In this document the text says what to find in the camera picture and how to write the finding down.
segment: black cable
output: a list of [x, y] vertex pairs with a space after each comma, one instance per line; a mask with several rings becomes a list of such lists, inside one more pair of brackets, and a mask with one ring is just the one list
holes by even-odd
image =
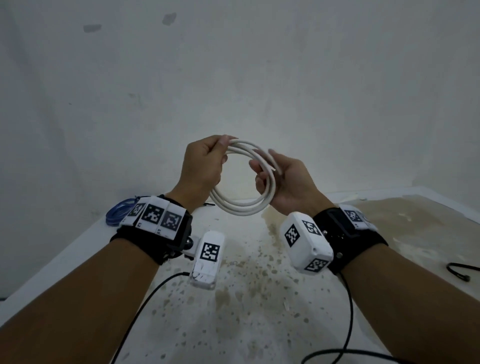
[[122, 349], [123, 344], [125, 343], [128, 334], [130, 334], [130, 330], [132, 329], [133, 324], [134, 324], [135, 321], [137, 320], [138, 316], [140, 315], [140, 313], [142, 312], [142, 310], [144, 309], [144, 307], [146, 306], [146, 304], [148, 303], [148, 301], [149, 301], [149, 300], [152, 298], [152, 296], [155, 294], [155, 292], [158, 291], [165, 283], [167, 283], [167, 282], [168, 282], [169, 280], [171, 280], [172, 278], [175, 278], [175, 277], [178, 277], [178, 276], [189, 276], [189, 275], [190, 275], [190, 273], [188, 273], [188, 272], [181, 272], [181, 273], [174, 274], [173, 276], [168, 277], [166, 280], [164, 280], [162, 283], [160, 283], [160, 284], [152, 291], [152, 293], [149, 294], [149, 296], [147, 297], [147, 299], [144, 301], [144, 303], [143, 303], [143, 304], [140, 306], [140, 308], [138, 309], [137, 314], [135, 315], [135, 317], [133, 318], [132, 322], [130, 323], [130, 326], [128, 326], [128, 329], [127, 329], [127, 331], [125, 332], [125, 335], [123, 335], [123, 339], [121, 340], [121, 343], [120, 343], [120, 345], [119, 345], [119, 348], [118, 348], [117, 351], [115, 352], [115, 355], [113, 356], [113, 359], [112, 359], [112, 361], [110, 362], [110, 364], [114, 364], [115, 361], [117, 360], [118, 355], [120, 354], [120, 350]]
[[[352, 294], [350, 293], [350, 288], [348, 287], [347, 280], [343, 276], [341, 272], [338, 275], [342, 278], [342, 281], [345, 283], [345, 289], [347, 290], [348, 294], [348, 302], [350, 303], [350, 325], [348, 327], [348, 334], [347, 339], [345, 340], [345, 344], [343, 344], [343, 350], [347, 349], [348, 343], [350, 342], [350, 337], [352, 336], [352, 329], [353, 329], [353, 302], [352, 302]], [[335, 360], [332, 361], [332, 364], [337, 364], [338, 361], [342, 358], [344, 352], [340, 352]]]
[[470, 282], [470, 276], [466, 274], [460, 274], [457, 271], [451, 269], [450, 267], [459, 267], [459, 268], [467, 268], [467, 269], [472, 269], [472, 270], [477, 270], [480, 272], [479, 267], [474, 267], [474, 266], [468, 266], [466, 264], [461, 264], [461, 263], [448, 263], [447, 264], [447, 270], [452, 273], [454, 276], [457, 276], [461, 280], [464, 280], [465, 282]]
[[342, 349], [326, 349], [326, 350], [320, 350], [320, 351], [308, 354], [306, 357], [302, 359], [301, 364], [305, 364], [308, 360], [310, 360], [315, 356], [333, 354], [335, 352], [338, 353], [338, 356], [335, 358], [332, 364], [337, 363], [340, 360], [340, 358], [343, 356], [343, 354], [367, 355], [367, 356], [373, 356], [376, 358], [381, 358], [381, 359], [389, 360], [391, 362], [396, 362], [400, 364], [414, 364], [413, 362], [410, 362], [408, 360], [397, 359], [391, 355], [381, 354], [379, 352], [371, 352], [369, 350], [347, 349], [347, 345], [348, 345], [348, 342], [350, 341], [350, 336], [352, 335], [352, 328], [353, 328], [353, 300], [352, 300], [352, 294], [350, 292], [350, 288], [348, 287], [348, 284], [347, 284], [347, 280], [345, 279], [342, 273], [339, 272], [339, 275], [342, 278], [343, 282], [345, 283], [345, 289], [347, 290], [347, 294], [348, 294], [348, 302], [350, 303], [350, 325], [348, 327], [348, 334], [347, 334], [347, 339], [345, 340], [345, 344], [343, 345]]
[[339, 353], [342, 353], [342, 354], [357, 354], [357, 355], [374, 356], [376, 358], [381, 358], [381, 359], [389, 360], [391, 362], [400, 363], [400, 364], [415, 364], [415, 363], [410, 362], [408, 360], [397, 359], [397, 358], [394, 358], [393, 356], [386, 355], [386, 354], [381, 354], [379, 352], [371, 352], [371, 351], [368, 351], [368, 350], [358, 350], [358, 349], [326, 349], [326, 350], [320, 350], [318, 352], [313, 352], [313, 353], [307, 355], [305, 358], [303, 358], [301, 364], [304, 364], [307, 360], [310, 360], [314, 356], [325, 355], [325, 354], [333, 354], [335, 352], [339, 352]]

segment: forearm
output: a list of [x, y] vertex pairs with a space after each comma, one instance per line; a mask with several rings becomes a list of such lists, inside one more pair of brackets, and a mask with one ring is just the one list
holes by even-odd
[[109, 363], [157, 270], [113, 240], [0, 328], [0, 362]]
[[378, 244], [342, 273], [352, 297], [392, 355], [416, 363], [480, 356], [480, 303]]

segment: fingernail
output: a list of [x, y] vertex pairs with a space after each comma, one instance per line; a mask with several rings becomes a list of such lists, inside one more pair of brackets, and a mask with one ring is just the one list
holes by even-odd
[[228, 135], [222, 135], [218, 142], [223, 146], [228, 146], [230, 144], [230, 137]]

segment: hand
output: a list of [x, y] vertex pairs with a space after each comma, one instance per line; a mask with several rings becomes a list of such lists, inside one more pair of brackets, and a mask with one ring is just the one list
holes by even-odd
[[[258, 149], [255, 151], [260, 155], [262, 154]], [[281, 176], [277, 171], [274, 171], [276, 193], [270, 204], [275, 210], [283, 215], [298, 211], [313, 217], [320, 211], [335, 207], [317, 189], [315, 182], [313, 182], [301, 160], [286, 157], [273, 149], [269, 149], [268, 152], [283, 171]], [[259, 161], [255, 159], [250, 160], [249, 164], [251, 169], [257, 173], [255, 187], [262, 194], [265, 191], [268, 173], [262, 170]]]
[[210, 191], [220, 182], [230, 139], [235, 137], [212, 135], [188, 144], [180, 180], [165, 196], [182, 204], [190, 213], [202, 206]]

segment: coiled blue cable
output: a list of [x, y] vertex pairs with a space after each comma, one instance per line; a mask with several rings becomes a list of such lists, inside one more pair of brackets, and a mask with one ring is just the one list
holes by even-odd
[[118, 226], [120, 221], [128, 215], [139, 199], [139, 197], [127, 198], [112, 207], [105, 215], [105, 222], [107, 225]]

